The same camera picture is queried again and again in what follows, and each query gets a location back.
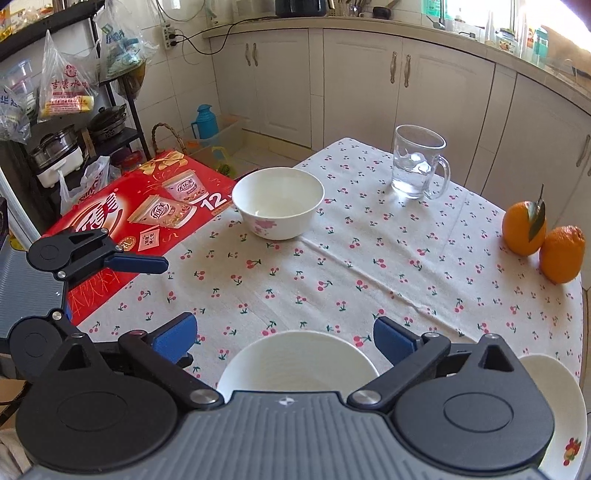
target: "pitcher handle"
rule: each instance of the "pitcher handle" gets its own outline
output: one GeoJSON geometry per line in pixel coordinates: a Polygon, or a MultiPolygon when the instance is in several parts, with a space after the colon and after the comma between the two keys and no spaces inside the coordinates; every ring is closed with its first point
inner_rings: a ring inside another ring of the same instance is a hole
{"type": "Polygon", "coordinates": [[[441,155],[437,156],[437,161],[443,167],[443,187],[441,187],[441,190],[439,190],[438,194],[433,194],[431,192],[431,187],[425,190],[425,196],[430,200],[438,199],[441,195],[445,193],[445,191],[447,190],[447,186],[449,185],[449,163],[441,155]]]}

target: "utensil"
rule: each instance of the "utensil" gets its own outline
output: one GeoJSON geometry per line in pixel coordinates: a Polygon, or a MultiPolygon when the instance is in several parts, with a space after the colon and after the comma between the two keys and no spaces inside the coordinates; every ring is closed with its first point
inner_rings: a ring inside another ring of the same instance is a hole
{"type": "Polygon", "coordinates": [[[328,333],[292,330],[271,333],[241,350],[217,384],[224,399],[236,390],[338,391],[343,400],[378,371],[350,343],[328,333]]]}
{"type": "Polygon", "coordinates": [[[392,188],[406,198],[439,198],[449,184],[449,163],[440,153],[446,142],[441,135],[416,125],[396,127],[394,136],[394,159],[392,163],[392,188]],[[433,193],[429,184],[437,168],[443,167],[443,186],[433,193]]]}
{"type": "Polygon", "coordinates": [[[65,127],[55,134],[47,134],[31,152],[39,172],[71,153],[78,145],[74,125],[65,127]]]}
{"type": "Polygon", "coordinates": [[[574,480],[583,462],[587,441],[587,411],[579,383],[551,356],[526,355],[519,360],[554,414],[554,435],[540,470],[552,480],[574,480]]]}
{"type": "Polygon", "coordinates": [[[232,201],[248,228],[269,240],[287,240],[308,230],[323,199],[320,180],[287,167],[255,171],[232,191],[232,201]]]}

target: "basket handle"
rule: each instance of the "basket handle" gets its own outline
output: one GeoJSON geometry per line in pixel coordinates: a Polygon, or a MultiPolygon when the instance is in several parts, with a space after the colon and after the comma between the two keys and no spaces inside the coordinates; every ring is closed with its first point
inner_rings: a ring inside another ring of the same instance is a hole
{"type": "Polygon", "coordinates": [[[158,127],[168,128],[172,132],[174,137],[177,139],[177,142],[178,142],[179,146],[181,147],[183,154],[187,155],[187,147],[185,147],[183,139],[179,136],[178,133],[176,133],[174,128],[171,127],[169,124],[156,124],[156,125],[154,125],[154,127],[152,129],[152,146],[154,147],[154,155],[158,155],[160,153],[158,151],[158,144],[156,143],[156,129],[158,127]]]}

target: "orange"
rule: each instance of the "orange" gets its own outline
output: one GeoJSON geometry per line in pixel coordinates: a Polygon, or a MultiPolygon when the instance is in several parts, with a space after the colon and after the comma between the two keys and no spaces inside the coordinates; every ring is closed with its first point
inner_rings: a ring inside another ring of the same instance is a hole
{"type": "Polygon", "coordinates": [[[540,248],[540,270],[554,283],[567,283],[579,274],[585,254],[585,237],[577,226],[559,226],[540,248]]]}
{"type": "Polygon", "coordinates": [[[542,224],[540,231],[531,241],[529,239],[532,221],[530,221],[528,207],[532,207],[533,203],[535,202],[516,203],[509,207],[503,217],[503,240],[513,253],[524,257],[529,257],[530,255],[535,254],[544,243],[544,238],[546,236],[546,219],[544,210],[544,223],[542,224]]]}

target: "metal screw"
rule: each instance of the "metal screw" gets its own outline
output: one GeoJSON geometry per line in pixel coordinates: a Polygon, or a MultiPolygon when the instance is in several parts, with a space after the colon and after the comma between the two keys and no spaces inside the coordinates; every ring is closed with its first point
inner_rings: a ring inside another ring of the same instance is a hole
{"type": "Polygon", "coordinates": [[[200,405],[210,405],[219,400],[220,394],[215,390],[209,390],[208,388],[200,388],[199,390],[193,390],[189,394],[191,401],[200,405]]]}
{"type": "Polygon", "coordinates": [[[357,390],[351,394],[351,398],[360,405],[375,405],[382,399],[382,395],[374,390],[357,390]]]}

